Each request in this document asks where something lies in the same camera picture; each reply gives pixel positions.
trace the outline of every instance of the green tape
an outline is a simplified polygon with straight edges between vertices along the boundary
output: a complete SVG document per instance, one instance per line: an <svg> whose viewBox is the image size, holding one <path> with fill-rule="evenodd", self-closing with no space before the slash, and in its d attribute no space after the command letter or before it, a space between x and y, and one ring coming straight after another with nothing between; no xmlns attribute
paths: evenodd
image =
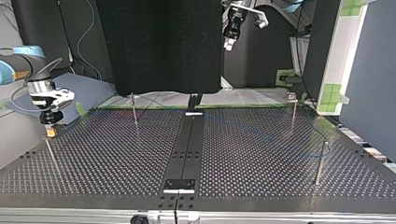
<svg viewBox="0 0 396 224"><path fill-rule="evenodd" d="M278 87L292 87L293 84L286 84L286 82L280 80L280 77L294 77L294 76L295 76L294 69L277 70L275 85L278 86Z"/></svg>
<svg viewBox="0 0 396 224"><path fill-rule="evenodd" d="M85 116L88 114L88 111L85 110L84 106L80 102L76 102L76 110L80 116Z"/></svg>
<svg viewBox="0 0 396 224"><path fill-rule="evenodd" d="M320 112L335 112L335 109L341 101L341 85L340 84L325 84L323 93L320 99Z"/></svg>
<svg viewBox="0 0 396 224"><path fill-rule="evenodd" d="M340 16L359 16L361 14L361 7L364 5L363 1L364 0L344 0Z"/></svg>

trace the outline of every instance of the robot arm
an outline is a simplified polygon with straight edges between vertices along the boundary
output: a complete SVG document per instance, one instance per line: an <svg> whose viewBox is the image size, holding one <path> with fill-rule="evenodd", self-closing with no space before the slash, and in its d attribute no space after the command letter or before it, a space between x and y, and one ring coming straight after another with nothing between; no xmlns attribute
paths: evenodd
<svg viewBox="0 0 396 224"><path fill-rule="evenodd" d="M262 29L268 26L269 22L265 16L265 13L254 8L251 8L251 0L235 1L235 0L223 0L221 4L224 7L228 7L228 24L223 31L225 37L224 48L228 51L233 49L233 43L241 35L241 25L245 22L249 12L253 13L255 19L255 25Z"/></svg>
<svg viewBox="0 0 396 224"><path fill-rule="evenodd" d="M57 89L51 79L51 67L55 67L62 59L47 64L42 49L36 46L17 47L12 50L11 55L0 54L0 85L24 79L23 87L27 87L33 104L39 108L35 112L41 113L40 122L46 126L48 137L55 137L55 126L64 118L61 110L69 106L75 97L68 89Z"/></svg>

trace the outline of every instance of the metal bracket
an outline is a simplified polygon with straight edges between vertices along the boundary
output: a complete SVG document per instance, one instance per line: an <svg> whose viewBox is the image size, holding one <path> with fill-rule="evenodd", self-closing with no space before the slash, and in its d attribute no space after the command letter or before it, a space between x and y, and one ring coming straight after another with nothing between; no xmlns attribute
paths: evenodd
<svg viewBox="0 0 396 224"><path fill-rule="evenodd" d="M188 107L188 109L186 111L186 116L200 116L200 115L203 115L203 113L201 111L196 109L196 106L198 106L201 103L203 96L204 95L201 94L201 93L193 94L192 96L190 96L189 107Z"/></svg>
<svg viewBox="0 0 396 224"><path fill-rule="evenodd" d="M346 97L345 95L341 95L340 97L340 103L344 104L344 105L349 105L349 98Z"/></svg>
<svg viewBox="0 0 396 224"><path fill-rule="evenodd" d="M188 224L199 224L200 223L200 215L198 212L189 212L189 221Z"/></svg>
<svg viewBox="0 0 396 224"><path fill-rule="evenodd" d="M194 179L166 180L163 193L193 194L195 192Z"/></svg>

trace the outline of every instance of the white wall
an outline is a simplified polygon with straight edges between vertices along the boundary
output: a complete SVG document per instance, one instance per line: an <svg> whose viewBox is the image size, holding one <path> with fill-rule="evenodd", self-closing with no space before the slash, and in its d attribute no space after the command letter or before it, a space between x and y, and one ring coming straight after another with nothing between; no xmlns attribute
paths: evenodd
<svg viewBox="0 0 396 224"><path fill-rule="evenodd" d="M10 0L1 1L10 4ZM15 21L11 10L1 5L0 8L12 21ZM20 45L22 45L20 35L0 11L0 48ZM21 82L0 86L0 104L7 101L12 92L20 86ZM17 113L7 115L8 113L9 111L0 109L0 169L17 159L24 151L38 145L45 133L38 118Z"/></svg>

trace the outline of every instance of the black fabric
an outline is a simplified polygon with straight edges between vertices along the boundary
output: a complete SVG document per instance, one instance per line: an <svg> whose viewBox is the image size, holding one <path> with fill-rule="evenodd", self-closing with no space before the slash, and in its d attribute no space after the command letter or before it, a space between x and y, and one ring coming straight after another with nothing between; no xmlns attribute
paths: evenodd
<svg viewBox="0 0 396 224"><path fill-rule="evenodd" d="M79 45L81 55L102 75L103 81L112 80L110 59L103 34L102 23L96 8L96 1L90 0L95 12L95 22L90 32ZM85 0L62 0L60 5L70 50L74 58L73 67L78 74L97 77L96 71L85 64L78 55L77 44L92 24L92 10Z"/></svg>
<svg viewBox="0 0 396 224"><path fill-rule="evenodd" d="M57 68L71 65L69 47L57 0L12 0L24 45L38 45L51 62L63 58Z"/></svg>
<svg viewBox="0 0 396 224"><path fill-rule="evenodd" d="M214 0L97 0L117 92L215 93L222 71Z"/></svg>
<svg viewBox="0 0 396 224"><path fill-rule="evenodd" d="M272 88L277 70L293 67L290 37L296 29L273 7L256 9L265 12L269 25L257 28L249 13L233 51L225 53L225 78L235 88Z"/></svg>

